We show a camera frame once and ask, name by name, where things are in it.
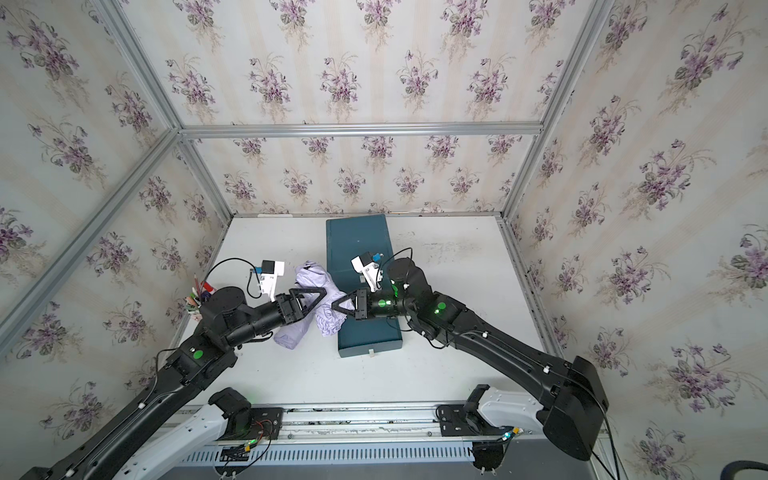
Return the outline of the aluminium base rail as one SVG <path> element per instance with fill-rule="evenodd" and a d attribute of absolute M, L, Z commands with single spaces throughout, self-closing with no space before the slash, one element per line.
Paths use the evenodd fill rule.
<path fill-rule="evenodd" d="M 484 396 L 480 404 L 481 414 L 489 421 L 509 421 L 522 429 L 518 435 L 543 435 L 561 449 L 578 446 L 590 449 L 594 446 L 600 433 L 602 417 L 589 423 L 585 416 L 577 414 L 574 420 L 570 420 L 564 410 L 545 408 L 527 394 L 491 388 L 490 396 Z M 440 439 L 504 441 L 495 436 L 441 437 L 435 416 L 436 406 L 461 404 L 464 401 L 337 403 L 315 406 L 251 404 L 285 409 L 276 441 L 289 444 L 397 443 Z M 225 421 L 218 417 L 219 413 L 208 402 L 197 411 L 187 405 L 173 416 L 171 422 L 180 424 L 183 419 L 212 416 L 214 423 L 224 430 Z"/>

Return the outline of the teal drawer cabinet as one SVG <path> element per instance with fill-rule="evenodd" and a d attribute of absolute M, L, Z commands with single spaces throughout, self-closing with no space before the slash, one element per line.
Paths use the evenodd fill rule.
<path fill-rule="evenodd" d="M 386 216 L 383 214 L 329 219 L 326 227 L 326 270 L 344 294 L 368 283 L 354 270 L 352 260 L 366 253 L 380 255 L 378 264 L 392 254 Z"/>

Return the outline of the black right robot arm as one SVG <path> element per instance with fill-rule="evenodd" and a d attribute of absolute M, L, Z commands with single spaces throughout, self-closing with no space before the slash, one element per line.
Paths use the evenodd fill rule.
<path fill-rule="evenodd" d="M 461 404 L 440 405 L 436 416 L 446 436 L 472 436 L 474 466 L 498 468 L 512 439 L 540 432 L 569 457 L 588 462 L 607 423 L 609 401 L 596 367 L 577 356 L 568 361 L 537 350 L 483 320 L 459 300 L 431 287 L 411 258 L 387 262 L 390 286 L 363 288 L 332 303 L 358 321 L 406 319 L 409 329 L 435 349 L 452 347 L 489 365 L 529 395 L 479 384 Z"/>

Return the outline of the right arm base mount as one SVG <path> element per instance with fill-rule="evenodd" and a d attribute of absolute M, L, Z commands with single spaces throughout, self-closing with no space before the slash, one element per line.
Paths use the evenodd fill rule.
<path fill-rule="evenodd" d="M 491 386 L 478 384 L 461 404 L 440 404 L 435 408 L 441 437 L 495 436 L 511 439 L 522 429 L 509 421 L 491 422 L 480 412 L 481 400 L 490 396 Z"/>

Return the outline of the teal bottom drawer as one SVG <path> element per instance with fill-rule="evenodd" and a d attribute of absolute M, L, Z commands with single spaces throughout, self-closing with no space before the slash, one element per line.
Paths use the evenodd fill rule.
<path fill-rule="evenodd" d="M 401 349 L 402 331 L 397 321 L 400 309 L 392 294 L 377 291 L 377 317 L 356 320 L 347 316 L 337 334 L 337 350 L 341 358 L 370 355 Z"/>

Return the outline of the white ventilation grille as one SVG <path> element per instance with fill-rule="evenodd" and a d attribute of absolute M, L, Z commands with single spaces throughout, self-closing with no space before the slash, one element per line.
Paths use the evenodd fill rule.
<path fill-rule="evenodd" d="M 342 444 L 272 444 L 249 452 L 205 446 L 184 457 L 181 467 L 315 466 L 401 463 L 472 463 L 472 445 L 463 441 Z"/>

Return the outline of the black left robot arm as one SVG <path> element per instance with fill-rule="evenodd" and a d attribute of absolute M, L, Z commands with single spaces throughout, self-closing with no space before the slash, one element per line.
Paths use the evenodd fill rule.
<path fill-rule="evenodd" d="M 23 477 L 113 478 L 168 419 L 235 365 L 239 347 L 304 319 L 326 295 L 324 287 L 297 287 L 250 307 L 243 289 L 217 288 L 200 306 L 193 334 L 170 351 L 148 388 L 72 453 Z"/>

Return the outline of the cup of coloured pens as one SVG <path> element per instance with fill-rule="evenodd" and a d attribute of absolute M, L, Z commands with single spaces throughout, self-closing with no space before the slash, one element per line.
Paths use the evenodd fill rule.
<path fill-rule="evenodd" d="M 216 289 L 207 281 L 194 278 L 190 293 L 184 298 L 184 306 L 188 313 L 198 314 L 204 303 L 209 301 Z"/>

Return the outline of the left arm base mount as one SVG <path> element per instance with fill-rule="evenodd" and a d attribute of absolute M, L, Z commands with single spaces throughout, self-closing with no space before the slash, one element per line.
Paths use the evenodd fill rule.
<path fill-rule="evenodd" d="M 276 440 L 279 436 L 285 413 L 282 407 L 253 406 L 231 387 L 214 393 L 208 404 L 218 409 L 218 417 L 225 421 L 217 441 Z"/>

